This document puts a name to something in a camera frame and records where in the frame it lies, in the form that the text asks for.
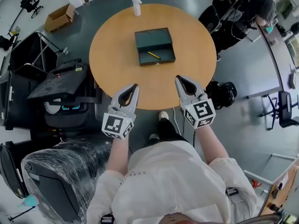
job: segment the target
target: white spray bottle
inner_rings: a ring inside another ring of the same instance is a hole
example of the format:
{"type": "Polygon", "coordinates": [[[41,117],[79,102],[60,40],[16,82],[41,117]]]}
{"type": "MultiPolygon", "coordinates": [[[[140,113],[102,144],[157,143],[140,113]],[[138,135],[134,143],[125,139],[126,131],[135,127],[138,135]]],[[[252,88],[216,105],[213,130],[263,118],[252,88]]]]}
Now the white spray bottle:
{"type": "Polygon", "coordinates": [[[135,16],[140,16],[141,15],[140,4],[142,2],[140,0],[132,0],[132,2],[133,2],[135,16]]]}

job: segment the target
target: shoe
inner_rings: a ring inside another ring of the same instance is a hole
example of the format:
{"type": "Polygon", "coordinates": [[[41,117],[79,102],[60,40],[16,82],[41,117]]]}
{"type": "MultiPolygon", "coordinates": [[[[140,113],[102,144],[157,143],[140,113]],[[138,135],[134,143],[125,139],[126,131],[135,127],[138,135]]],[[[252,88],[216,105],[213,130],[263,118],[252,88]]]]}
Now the shoe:
{"type": "Polygon", "coordinates": [[[161,111],[161,112],[159,113],[159,121],[160,121],[162,118],[169,119],[169,117],[168,117],[168,113],[167,113],[166,111],[161,111]]]}
{"type": "Polygon", "coordinates": [[[156,133],[152,133],[152,134],[149,136],[149,140],[153,140],[153,139],[155,139],[155,140],[159,140],[160,137],[159,137],[159,135],[157,135],[156,133]]]}

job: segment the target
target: white shirt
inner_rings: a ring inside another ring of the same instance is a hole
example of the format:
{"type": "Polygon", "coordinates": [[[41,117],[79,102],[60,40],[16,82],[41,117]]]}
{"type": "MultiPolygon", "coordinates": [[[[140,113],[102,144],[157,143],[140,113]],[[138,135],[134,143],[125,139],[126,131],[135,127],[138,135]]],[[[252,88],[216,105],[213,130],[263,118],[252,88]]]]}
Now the white shirt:
{"type": "Polygon", "coordinates": [[[205,164],[185,141],[136,151],[128,174],[105,171],[87,210],[87,224],[113,213],[118,224],[158,224],[180,212],[197,222],[238,223],[252,218],[257,198],[234,159],[205,164]],[[227,188],[239,194],[229,198],[227,188]]]}

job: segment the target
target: dark green box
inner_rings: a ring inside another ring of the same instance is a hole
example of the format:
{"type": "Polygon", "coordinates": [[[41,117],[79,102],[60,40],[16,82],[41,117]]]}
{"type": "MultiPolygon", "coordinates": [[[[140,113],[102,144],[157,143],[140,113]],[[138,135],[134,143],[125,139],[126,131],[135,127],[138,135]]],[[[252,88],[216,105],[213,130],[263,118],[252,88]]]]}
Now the dark green box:
{"type": "Polygon", "coordinates": [[[135,41],[140,66],[171,63],[176,60],[168,28],[135,32],[135,41]]]}

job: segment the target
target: open box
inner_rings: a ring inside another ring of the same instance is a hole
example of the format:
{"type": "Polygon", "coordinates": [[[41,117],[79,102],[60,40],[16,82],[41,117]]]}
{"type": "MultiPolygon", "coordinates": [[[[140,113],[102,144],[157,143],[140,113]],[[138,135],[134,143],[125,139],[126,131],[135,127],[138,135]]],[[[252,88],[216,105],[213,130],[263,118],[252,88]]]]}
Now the open box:
{"type": "Polygon", "coordinates": [[[135,32],[135,41],[140,66],[171,63],[176,60],[168,28],[135,32]]]}
{"type": "Polygon", "coordinates": [[[50,13],[44,24],[47,32],[54,32],[70,24],[73,21],[75,8],[72,4],[67,4],[53,13],[50,13]]]}

